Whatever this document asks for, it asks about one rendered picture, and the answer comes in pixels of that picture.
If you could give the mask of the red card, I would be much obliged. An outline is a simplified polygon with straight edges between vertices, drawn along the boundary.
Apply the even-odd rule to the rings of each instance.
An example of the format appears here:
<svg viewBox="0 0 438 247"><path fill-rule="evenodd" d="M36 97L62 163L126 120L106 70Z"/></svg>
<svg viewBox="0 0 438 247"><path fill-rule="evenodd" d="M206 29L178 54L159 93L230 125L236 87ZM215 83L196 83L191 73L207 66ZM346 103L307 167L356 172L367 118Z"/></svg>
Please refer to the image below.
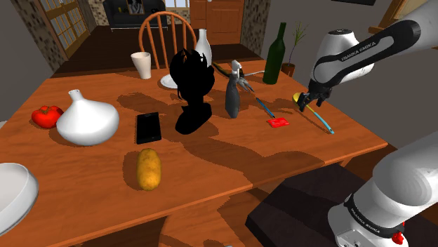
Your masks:
<svg viewBox="0 0 438 247"><path fill-rule="evenodd" d="M278 128L278 127L289 125L289 122L285 118L282 118L282 117L270 119L267 122L272 128Z"/></svg>

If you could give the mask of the potted plant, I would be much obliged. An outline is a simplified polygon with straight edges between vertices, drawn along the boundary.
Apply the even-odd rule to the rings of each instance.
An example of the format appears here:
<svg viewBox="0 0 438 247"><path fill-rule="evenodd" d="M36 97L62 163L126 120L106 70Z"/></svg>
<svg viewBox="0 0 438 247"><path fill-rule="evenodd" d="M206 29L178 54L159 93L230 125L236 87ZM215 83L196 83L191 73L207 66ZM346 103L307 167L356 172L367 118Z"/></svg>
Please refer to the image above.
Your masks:
<svg viewBox="0 0 438 247"><path fill-rule="evenodd" d="M291 57L293 55L294 50L296 49L296 46L301 42L303 37L305 37L306 29L308 25L304 25L301 21L297 21L294 31L293 31L293 46L290 52L290 55L288 57L288 62L285 62L281 65L281 71L288 75L289 77L293 76L293 73L295 72L296 66L291 62Z"/></svg>

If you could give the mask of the blue pen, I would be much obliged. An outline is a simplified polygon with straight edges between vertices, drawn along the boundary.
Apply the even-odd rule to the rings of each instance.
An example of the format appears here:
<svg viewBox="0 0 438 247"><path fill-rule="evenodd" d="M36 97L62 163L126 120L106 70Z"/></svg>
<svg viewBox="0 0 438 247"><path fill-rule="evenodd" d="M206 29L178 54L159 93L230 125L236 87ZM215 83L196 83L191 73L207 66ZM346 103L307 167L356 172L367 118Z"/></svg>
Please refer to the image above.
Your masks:
<svg viewBox="0 0 438 247"><path fill-rule="evenodd" d="M273 113L268 109L268 107L257 97L255 97L256 100L260 103L260 105L265 109L265 111L273 118L275 119L275 115L273 115Z"/></svg>

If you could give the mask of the green wine bottle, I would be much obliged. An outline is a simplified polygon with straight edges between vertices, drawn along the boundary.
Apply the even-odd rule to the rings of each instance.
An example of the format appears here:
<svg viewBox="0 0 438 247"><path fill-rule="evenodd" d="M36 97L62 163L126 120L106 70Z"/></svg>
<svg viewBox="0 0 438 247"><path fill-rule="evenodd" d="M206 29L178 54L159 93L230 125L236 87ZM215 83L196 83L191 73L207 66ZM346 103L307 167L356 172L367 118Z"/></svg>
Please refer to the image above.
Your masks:
<svg viewBox="0 0 438 247"><path fill-rule="evenodd" d="M281 70L282 61L285 54L284 32L286 23L281 22L276 39L272 42L266 59L263 75L263 82L266 84L276 84Z"/></svg>

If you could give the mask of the grey spray bottle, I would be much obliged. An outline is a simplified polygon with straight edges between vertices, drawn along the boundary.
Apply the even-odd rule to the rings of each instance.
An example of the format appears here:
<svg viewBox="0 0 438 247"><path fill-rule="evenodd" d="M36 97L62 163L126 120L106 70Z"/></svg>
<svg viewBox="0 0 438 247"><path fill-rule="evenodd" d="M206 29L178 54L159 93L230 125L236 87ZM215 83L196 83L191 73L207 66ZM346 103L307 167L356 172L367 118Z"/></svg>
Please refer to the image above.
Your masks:
<svg viewBox="0 0 438 247"><path fill-rule="evenodd" d="M253 91L247 80L245 80L244 75L239 72L240 69L241 64L233 60L232 72L227 83L225 94L225 109L232 119L237 118L240 108L240 97L237 85L240 85L245 91Z"/></svg>

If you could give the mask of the dark robot stand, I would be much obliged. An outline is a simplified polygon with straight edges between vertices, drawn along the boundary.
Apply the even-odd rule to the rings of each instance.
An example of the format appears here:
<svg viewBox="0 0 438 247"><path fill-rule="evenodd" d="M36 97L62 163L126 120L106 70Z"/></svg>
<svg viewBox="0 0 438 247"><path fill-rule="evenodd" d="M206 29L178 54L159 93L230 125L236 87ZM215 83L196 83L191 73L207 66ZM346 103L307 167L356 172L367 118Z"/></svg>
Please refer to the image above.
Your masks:
<svg viewBox="0 0 438 247"><path fill-rule="evenodd" d="M264 247L369 247L356 231L336 243L328 212L364 181L338 164L285 179L251 213L246 226Z"/></svg>

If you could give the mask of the tall white vase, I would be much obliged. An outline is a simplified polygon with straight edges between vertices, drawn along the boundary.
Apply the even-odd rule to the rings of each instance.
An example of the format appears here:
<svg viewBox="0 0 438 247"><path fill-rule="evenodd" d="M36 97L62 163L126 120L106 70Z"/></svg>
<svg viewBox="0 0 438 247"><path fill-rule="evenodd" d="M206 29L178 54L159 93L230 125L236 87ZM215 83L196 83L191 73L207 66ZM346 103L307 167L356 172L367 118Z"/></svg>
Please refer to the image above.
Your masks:
<svg viewBox="0 0 438 247"><path fill-rule="evenodd" d="M199 53L201 58L205 58L207 66L209 67L212 63L212 52L206 35L206 29L199 29L199 39L197 41L195 50Z"/></svg>

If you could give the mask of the white plate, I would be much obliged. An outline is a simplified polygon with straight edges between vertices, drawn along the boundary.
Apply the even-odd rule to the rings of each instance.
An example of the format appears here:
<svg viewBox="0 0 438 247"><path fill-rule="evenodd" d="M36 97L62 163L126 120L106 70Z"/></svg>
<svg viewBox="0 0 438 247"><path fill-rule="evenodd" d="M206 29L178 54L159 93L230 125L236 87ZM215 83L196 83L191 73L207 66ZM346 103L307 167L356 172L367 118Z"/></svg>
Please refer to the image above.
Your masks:
<svg viewBox="0 0 438 247"><path fill-rule="evenodd" d="M178 85L174 82L170 74L163 76L160 80L161 85L167 88L177 89Z"/></svg>

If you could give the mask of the black phone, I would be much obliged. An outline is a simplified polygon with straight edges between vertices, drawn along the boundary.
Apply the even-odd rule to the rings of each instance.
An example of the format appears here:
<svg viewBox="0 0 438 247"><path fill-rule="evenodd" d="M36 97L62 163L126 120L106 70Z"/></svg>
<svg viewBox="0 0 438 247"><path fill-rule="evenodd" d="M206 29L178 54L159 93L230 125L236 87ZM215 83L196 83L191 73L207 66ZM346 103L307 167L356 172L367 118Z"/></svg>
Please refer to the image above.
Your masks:
<svg viewBox="0 0 438 247"><path fill-rule="evenodd" d="M159 113L139 114L136 117L135 141L138 145L161 139Z"/></svg>

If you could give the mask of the wooden spindle chair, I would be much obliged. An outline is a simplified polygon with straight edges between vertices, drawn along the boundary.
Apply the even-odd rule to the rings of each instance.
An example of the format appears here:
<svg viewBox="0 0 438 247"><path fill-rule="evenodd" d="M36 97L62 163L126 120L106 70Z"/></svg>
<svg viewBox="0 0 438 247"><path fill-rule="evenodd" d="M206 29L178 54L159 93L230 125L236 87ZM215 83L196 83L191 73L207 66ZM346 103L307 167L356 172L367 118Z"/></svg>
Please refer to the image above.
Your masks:
<svg viewBox="0 0 438 247"><path fill-rule="evenodd" d="M168 68L168 59L181 48L195 48L197 36L191 24L181 15L169 11L151 14L138 32L141 52L149 52L156 69Z"/></svg>

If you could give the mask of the brown potato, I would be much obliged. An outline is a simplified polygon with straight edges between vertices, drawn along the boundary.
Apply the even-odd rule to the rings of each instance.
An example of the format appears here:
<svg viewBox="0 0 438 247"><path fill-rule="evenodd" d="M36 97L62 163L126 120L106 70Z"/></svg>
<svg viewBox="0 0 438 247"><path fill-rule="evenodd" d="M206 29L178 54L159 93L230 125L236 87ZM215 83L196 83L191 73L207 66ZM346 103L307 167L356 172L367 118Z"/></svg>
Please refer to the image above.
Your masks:
<svg viewBox="0 0 438 247"><path fill-rule="evenodd" d="M141 189L152 191L161 182L161 160L153 149L143 149L136 162L136 177Z"/></svg>

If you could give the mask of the squat white vase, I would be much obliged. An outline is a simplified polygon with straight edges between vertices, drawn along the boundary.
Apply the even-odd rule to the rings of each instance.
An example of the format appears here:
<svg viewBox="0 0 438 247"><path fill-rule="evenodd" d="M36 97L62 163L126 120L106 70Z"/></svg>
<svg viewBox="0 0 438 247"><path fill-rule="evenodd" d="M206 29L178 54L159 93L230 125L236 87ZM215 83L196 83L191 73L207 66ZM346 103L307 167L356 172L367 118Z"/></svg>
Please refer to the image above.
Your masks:
<svg viewBox="0 0 438 247"><path fill-rule="evenodd" d="M72 104L56 122L58 133L76 145L99 145L109 140L119 126L119 113L106 102L87 100L79 89L68 92Z"/></svg>

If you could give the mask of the glazed wooden door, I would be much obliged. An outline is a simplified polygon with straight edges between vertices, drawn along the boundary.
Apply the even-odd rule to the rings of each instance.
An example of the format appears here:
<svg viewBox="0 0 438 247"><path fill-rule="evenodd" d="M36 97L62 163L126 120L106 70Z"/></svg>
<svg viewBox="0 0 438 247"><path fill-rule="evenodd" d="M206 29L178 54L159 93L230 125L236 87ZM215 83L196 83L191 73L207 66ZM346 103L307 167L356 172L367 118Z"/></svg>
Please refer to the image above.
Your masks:
<svg viewBox="0 0 438 247"><path fill-rule="evenodd" d="M90 36L78 0L32 0L66 60Z"/></svg>

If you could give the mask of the red tomato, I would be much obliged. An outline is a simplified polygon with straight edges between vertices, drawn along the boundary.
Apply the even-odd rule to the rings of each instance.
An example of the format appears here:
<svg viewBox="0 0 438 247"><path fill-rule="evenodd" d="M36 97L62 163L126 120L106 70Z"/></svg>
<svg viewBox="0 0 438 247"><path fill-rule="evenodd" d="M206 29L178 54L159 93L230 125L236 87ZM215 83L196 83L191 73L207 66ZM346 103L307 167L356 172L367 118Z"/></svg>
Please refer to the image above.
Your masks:
<svg viewBox="0 0 438 247"><path fill-rule="evenodd" d="M55 128L57 120L64 112L56 106L41 106L39 109L32 112L31 118L33 122L42 128Z"/></svg>

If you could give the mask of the white bowl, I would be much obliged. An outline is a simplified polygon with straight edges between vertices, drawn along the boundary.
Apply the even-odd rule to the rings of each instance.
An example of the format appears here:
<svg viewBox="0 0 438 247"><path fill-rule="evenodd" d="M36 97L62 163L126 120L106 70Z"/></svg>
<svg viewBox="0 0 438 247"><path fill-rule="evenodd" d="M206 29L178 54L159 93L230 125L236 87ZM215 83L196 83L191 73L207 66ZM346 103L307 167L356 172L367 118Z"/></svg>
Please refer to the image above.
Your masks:
<svg viewBox="0 0 438 247"><path fill-rule="evenodd" d="M0 236L30 212L39 194L39 183L22 164L0 163Z"/></svg>

